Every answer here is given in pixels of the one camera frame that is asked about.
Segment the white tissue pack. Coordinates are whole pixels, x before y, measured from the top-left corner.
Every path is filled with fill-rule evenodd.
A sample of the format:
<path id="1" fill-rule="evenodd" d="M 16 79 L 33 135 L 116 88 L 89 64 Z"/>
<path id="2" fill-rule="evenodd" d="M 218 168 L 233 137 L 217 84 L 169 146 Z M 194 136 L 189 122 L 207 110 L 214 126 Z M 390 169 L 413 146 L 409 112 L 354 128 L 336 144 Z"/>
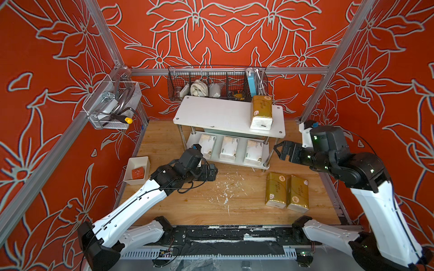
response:
<path id="1" fill-rule="evenodd" d="M 235 161 L 239 139 L 236 137 L 224 136 L 219 158 L 227 161 Z"/>
<path id="2" fill-rule="evenodd" d="M 215 135 L 202 134 L 198 144 L 205 159 L 210 159 L 217 137 Z"/>
<path id="3" fill-rule="evenodd" d="M 263 143 L 259 141 L 247 140 L 244 164 L 252 166 L 262 165 Z"/>

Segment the gold tissue pack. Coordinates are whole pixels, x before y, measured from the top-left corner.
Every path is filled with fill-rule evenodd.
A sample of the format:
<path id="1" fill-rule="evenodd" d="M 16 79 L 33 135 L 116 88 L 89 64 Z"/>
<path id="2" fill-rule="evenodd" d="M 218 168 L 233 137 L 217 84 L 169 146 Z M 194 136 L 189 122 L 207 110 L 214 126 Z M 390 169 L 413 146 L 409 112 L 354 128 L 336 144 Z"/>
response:
<path id="1" fill-rule="evenodd" d="M 284 209 L 287 207 L 287 175 L 270 172 L 266 181 L 265 205 Z"/>
<path id="2" fill-rule="evenodd" d="M 291 176 L 288 183 L 287 209 L 306 213 L 309 210 L 309 182 L 297 176 Z"/>
<path id="3" fill-rule="evenodd" d="M 272 123 L 272 97 L 254 96 L 251 102 L 250 128 L 269 131 Z"/>

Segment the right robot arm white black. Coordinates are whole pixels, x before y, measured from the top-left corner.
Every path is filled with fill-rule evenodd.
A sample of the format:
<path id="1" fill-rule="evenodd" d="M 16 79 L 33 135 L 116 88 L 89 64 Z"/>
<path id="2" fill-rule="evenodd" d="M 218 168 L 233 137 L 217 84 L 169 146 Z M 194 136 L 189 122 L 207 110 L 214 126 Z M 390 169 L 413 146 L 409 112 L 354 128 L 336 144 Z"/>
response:
<path id="1" fill-rule="evenodd" d="M 302 143 L 274 146 L 280 160 L 308 166 L 344 183 L 357 198 L 371 231 L 345 231 L 303 216 L 293 227 L 313 242 L 351 256 L 365 271 L 416 271 L 427 267 L 432 251 L 422 247 L 394 197 L 394 186 L 382 160 L 371 152 L 352 153 L 342 128 L 310 126 Z"/>

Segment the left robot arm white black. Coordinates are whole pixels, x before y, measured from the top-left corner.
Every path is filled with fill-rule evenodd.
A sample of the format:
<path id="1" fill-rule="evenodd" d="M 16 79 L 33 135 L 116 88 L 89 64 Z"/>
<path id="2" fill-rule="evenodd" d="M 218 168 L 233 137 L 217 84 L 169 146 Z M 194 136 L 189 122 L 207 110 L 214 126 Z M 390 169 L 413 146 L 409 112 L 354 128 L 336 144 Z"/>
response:
<path id="1" fill-rule="evenodd" d="M 158 167 L 150 178 L 119 207 L 94 223 L 83 222 L 77 229 L 83 252 L 81 271 L 108 271 L 120 257 L 140 246 L 160 241 L 173 230 L 163 216 L 132 229 L 131 226 L 154 205 L 173 192 L 184 194 L 200 185 L 215 181 L 218 168 L 209 163 L 195 144 L 179 159 Z"/>

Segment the white two-tier shelf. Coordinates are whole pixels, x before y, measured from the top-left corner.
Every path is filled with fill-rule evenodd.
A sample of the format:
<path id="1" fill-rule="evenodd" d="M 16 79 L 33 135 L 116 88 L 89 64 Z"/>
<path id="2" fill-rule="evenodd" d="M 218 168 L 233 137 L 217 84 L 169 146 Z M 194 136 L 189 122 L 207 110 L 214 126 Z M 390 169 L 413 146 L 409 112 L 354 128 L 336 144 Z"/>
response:
<path id="1" fill-rule="evenodd" d="M 269 131 L 254 130 L 250 128 L 250 103 L 187 96 L 178 108 L 173 122 L 178 126 L 180 132 L 182 132 L 183 126 L 192 128 L 190 137 L 188 139 L 182 138 L 185 149 L 197 144 L 201 135 L 211 134 L 216 136 L 216 141 L 210 161 L 266 171 L 270 168 L 270 160 L 273 153 L 273 143 L 269 143 L 269 139 L 275 138 L 278 141 L 285 137 L 283 109 L 280 106 L 273 105 L 272 117 L 273 123 Z M 234 161 L 219 157 L 224 136 L 232 136 L 239 139 L 236 159 Z M 262 161 L 259 165 L 244 163 L 247 142 L 249 140 L 262 143 Z"/>

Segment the orange block in tray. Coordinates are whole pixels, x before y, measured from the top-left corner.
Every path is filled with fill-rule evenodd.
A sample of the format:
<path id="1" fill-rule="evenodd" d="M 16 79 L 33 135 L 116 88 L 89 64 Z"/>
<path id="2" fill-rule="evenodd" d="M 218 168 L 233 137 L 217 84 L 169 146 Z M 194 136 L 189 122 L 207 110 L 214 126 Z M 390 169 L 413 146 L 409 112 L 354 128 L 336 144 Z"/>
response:
<path id="1" fill-rule="evenodd" d="M 141 180 L 145 177 L 145 168 L 138 167 L 131 170 L 131 178 L 133 180 Z"/>

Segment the white square tray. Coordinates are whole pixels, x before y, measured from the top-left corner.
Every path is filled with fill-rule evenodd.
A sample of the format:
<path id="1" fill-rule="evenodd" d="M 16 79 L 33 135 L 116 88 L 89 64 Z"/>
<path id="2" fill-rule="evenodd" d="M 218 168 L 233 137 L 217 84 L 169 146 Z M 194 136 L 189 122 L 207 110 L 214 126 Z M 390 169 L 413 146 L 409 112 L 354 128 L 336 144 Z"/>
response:
<path id="1" fill-rule="evenodd" d="M 149 179 L 149 157 L 129 158 L 123 181 L 128 185 L 143 185 Z"/>

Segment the white cloth roll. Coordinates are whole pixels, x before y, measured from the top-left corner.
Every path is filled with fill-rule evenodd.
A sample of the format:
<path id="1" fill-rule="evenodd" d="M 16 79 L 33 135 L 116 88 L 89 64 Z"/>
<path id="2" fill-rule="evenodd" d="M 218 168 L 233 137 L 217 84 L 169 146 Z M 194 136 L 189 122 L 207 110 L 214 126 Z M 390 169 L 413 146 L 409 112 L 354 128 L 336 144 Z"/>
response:
<path id="1" fill-rule="evenodd" d="M 190 94 L 195 97 L 208 97 L 209 87 L 201 80 L 196 80 L 191 84 Z"/>

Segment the blue box in basket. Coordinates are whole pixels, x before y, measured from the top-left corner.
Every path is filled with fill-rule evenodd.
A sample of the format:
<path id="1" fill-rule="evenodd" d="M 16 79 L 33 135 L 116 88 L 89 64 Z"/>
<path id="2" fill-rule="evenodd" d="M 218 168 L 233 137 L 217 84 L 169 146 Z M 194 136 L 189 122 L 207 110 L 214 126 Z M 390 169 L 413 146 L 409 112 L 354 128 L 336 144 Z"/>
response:
<path id="1" fill-rule="evenodd" d="M 246 69 L 246 78 L 248 82 L 250 96 L 254 97 L 257 94 L 257 73 L 254 68 Z"/>

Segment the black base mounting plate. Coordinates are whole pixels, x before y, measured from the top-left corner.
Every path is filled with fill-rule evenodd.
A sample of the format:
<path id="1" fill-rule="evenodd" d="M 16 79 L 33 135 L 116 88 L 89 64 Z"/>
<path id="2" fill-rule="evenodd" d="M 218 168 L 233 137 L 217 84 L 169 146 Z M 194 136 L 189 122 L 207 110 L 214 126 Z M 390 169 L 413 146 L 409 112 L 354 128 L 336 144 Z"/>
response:
<path id="1" fill-rule="evenodd" d="M 178 225 L 148 246 L 185 246 L 195 243 L 268 242 L 279 246 L 321 246 L 290 225 Z"/>

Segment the yellow handled tool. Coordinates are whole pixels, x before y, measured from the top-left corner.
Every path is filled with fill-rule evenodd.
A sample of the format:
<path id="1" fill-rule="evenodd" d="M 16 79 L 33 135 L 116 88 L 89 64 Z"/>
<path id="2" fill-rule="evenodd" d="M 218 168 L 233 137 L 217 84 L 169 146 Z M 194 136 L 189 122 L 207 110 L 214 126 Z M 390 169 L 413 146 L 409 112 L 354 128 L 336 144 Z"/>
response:
<path id="1" fill-rule="evenodd" d="M 132 123 L 132 118 L 124 115 L 112 114 L 102 119 L 102 127 L 106 129 L 127 129 Z"/>

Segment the clear plastic wall bin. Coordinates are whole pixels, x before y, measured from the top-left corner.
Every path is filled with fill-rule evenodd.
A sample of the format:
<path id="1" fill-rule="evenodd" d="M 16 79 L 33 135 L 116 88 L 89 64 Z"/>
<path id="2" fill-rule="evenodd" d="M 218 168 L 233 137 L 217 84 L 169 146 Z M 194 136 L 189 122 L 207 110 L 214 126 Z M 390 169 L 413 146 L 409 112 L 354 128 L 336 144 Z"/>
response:
<path id="1" fill-rule="evenodd" d="M 141 97 L 138 82 L 123 78 L 114 80 L 106 75 L 97 90 L 85 100 L 83 111 L 97 130 L 106 129 L 102 127 L 102 119 L 112 114 L 128 116 L 132 118 L 133 123 L 145 122 L 146 117 L 139 109 Z"/>

